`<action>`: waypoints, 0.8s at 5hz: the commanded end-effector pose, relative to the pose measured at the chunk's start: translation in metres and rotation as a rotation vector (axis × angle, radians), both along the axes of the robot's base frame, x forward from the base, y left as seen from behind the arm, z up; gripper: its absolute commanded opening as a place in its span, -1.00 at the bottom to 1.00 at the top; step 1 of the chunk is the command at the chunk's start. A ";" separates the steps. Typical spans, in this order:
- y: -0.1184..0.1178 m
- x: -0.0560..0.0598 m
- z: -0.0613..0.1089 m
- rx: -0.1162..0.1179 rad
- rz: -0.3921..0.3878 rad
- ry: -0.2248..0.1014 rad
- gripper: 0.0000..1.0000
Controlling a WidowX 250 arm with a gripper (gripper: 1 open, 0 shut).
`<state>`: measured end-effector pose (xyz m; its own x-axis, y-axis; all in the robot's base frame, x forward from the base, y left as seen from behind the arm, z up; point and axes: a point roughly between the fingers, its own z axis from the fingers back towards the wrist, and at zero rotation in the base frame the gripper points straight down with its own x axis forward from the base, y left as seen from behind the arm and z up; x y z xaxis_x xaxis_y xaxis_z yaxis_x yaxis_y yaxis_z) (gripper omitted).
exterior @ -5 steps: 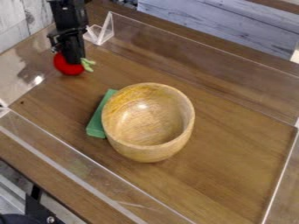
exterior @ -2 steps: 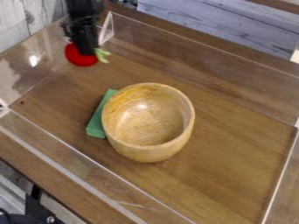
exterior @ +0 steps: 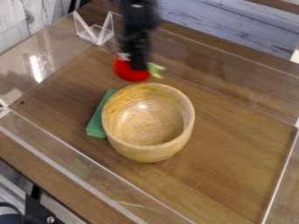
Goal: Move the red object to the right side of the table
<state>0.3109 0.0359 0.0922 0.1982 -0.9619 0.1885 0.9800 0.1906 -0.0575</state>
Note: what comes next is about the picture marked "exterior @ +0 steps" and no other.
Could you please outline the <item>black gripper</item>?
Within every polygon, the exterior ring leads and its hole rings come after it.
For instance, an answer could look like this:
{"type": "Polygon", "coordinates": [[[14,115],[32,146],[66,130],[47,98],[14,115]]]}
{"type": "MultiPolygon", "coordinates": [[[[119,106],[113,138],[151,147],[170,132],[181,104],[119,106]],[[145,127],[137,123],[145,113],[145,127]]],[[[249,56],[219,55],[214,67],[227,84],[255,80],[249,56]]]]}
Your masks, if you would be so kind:
{"type": "Polygon", "coordinates": [[[161,24],[157,0],[121,0],[123,29],[119,42],[131,43],[130,59],[134,70],[146,70],[149,61],[149,41],[151,31],[161,24]]]}

